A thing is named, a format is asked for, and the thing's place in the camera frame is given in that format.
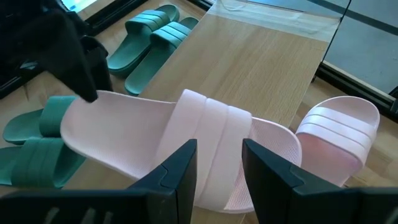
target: wooden table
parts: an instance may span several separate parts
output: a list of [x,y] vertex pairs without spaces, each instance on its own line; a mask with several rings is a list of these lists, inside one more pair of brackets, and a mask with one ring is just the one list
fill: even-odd
[[[128,17],[159,4],[148,3]],[[289,126],[339,20],[253,3],[224,3],[228,8],[242,8],[229,11],[216,3],[141,97],[174,101],[188,88]],[[123,30],[123,24],[119,22],[98,36],[110,53],[115,48],[109,46],[119,44],[116,40],[125,35],[112,30]],[[123,81],[113,81],[115,90],[124,92]],[[1,101],[5,110],[1,127],[13,116],[43,107],[50,95],[67,94],[71,91],[43,74]],[[87,160],[65,189],[125,189],[131,184],[128,177]],[[12,190],[1,187],[2,194]],[[195,208],[192,223],[241,223],[243,217]]]

